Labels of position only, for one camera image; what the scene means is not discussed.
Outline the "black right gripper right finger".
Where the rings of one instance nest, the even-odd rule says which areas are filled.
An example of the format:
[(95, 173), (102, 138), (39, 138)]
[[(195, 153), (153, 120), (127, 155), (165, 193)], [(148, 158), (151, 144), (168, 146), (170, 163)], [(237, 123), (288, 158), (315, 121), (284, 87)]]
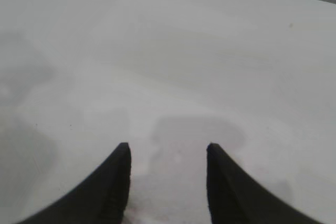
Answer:
[(317, 223), (256, 182), (217, 143), (207, 147), (206, 189), (212, 223)]

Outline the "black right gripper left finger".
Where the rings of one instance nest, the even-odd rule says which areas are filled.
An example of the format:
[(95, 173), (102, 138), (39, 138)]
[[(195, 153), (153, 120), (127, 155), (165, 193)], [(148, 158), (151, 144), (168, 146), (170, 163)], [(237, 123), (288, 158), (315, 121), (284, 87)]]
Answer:
[(121, 223), (130, 175), (131, 151), (123, 142), (75, 188), (20, 223)]

